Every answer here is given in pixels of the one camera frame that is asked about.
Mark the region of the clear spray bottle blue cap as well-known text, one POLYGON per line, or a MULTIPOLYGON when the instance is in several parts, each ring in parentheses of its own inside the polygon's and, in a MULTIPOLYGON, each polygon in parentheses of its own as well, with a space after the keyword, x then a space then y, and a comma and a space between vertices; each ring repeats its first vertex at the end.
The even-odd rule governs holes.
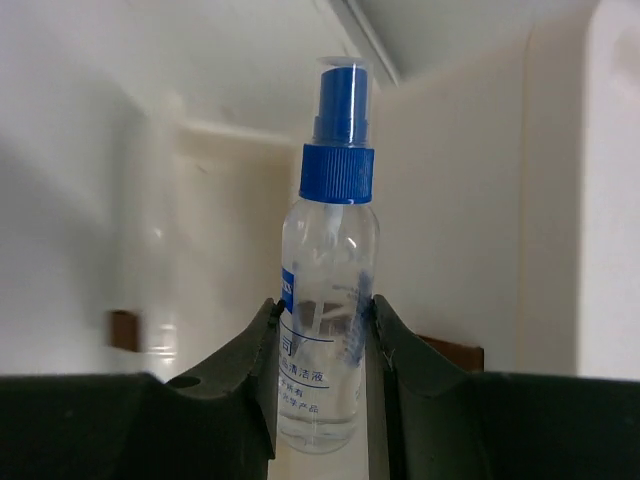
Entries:
POLYGON ((319 63, 312 136, 282 229, 279 340, 278 428, 311 454, 341 449, 356 430, 380 232, 370 68, 349 57, 319 63))

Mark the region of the white three-drawer cabinet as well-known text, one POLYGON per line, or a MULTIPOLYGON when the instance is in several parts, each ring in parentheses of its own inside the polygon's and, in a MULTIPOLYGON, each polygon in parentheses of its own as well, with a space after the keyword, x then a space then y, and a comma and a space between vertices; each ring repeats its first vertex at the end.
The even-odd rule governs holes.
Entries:
POLYGON ((1 370, 169 376, 277 295, 317 59, 373 67, 375 289, 492 371, 639 376, 635 1, 5 1, 1 370))

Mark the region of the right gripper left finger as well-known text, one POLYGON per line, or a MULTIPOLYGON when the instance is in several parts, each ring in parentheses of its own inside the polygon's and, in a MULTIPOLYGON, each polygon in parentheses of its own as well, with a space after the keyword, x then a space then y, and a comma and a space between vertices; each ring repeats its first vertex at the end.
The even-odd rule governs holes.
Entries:
POLYGON ((264 479, 276 455, 279 319, 162 382, 139 372, 5 376, 5 479, 264 479))

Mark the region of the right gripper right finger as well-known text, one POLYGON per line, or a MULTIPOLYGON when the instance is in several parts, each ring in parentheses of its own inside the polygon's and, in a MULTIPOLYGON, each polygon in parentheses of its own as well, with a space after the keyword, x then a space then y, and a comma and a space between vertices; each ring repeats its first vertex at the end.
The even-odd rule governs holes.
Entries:
POLYGON ((368 468, 373 479, 635 479, 632 381, 469 373, 382 296, 369 307, 368 468))

